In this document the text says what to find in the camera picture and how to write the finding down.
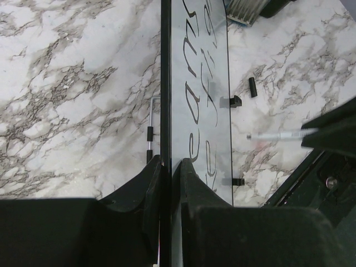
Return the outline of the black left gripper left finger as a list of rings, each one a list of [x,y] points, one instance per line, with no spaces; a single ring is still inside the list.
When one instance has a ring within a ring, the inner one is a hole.
[[[2,266],[153,266],[161,159],[101,200],[1,201]]]

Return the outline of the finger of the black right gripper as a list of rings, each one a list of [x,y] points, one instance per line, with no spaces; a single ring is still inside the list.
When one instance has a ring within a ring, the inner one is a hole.
[[[302,147],[355,152],[355,98],[302,126],[302,129],[311,128],[316,132],[303,137]]]

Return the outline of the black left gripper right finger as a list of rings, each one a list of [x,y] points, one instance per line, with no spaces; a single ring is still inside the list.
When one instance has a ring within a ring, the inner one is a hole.
[[[233,207],[180,164],[184,266],[354,266],[344,242],[320,211],[307,207]]]

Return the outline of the white whiteboard marker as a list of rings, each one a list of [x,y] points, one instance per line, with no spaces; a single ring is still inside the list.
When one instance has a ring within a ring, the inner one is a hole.
[[[298,131],[284,131],[278,133],[254,133],[247,134],[248,140],[261,140],[261,141],[278,141],[278,140],[301,140],[305,136],[311,135],[317,132],[317,129],[306,129]]]

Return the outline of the white whiteboard black frame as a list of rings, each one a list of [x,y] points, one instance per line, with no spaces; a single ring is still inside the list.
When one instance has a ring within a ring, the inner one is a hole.
[[[182,266],[179,164],[233,203],[228,22],[223,1],[161,2],[160,155],[164,170],[161,266]]]

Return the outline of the black marker cap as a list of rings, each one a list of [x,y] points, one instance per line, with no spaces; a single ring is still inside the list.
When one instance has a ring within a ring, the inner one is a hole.
[[[258,94],[257,94],[257,90],[256,90],[255,79],[253,77],[249,78],[249,88],[250,88],[251,98],[256,97]]]

